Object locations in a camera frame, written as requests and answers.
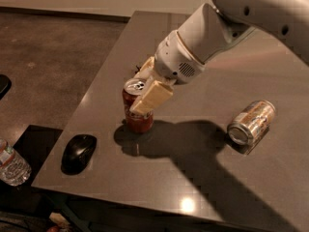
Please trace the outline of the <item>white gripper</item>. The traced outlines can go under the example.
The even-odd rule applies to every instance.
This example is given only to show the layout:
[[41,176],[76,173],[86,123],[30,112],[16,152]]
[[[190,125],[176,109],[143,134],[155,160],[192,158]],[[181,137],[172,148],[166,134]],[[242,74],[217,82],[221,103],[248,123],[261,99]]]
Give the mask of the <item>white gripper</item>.
[[[149,57],[135,78],[148,79],[153,71],[178,84],[190,82],[205,70],[205,64],[197,60],[186,48],[177,30],[172,31],[157,47],[154,57]],[[146,90],[133,102],[129,111],[145,115],[173,96],[173,88],[160,81],[147,83]]]

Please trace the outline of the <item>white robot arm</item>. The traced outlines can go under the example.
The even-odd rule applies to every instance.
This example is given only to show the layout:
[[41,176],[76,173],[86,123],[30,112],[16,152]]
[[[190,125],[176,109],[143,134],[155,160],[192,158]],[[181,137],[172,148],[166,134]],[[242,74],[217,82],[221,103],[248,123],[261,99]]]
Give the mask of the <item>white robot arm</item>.
[[211,0],[158,45],[135,75],[145,88],[129,110],[144,115],[202,73],[208,61],[245,39],[255,28],[269,33],[309,62],[309,0]]

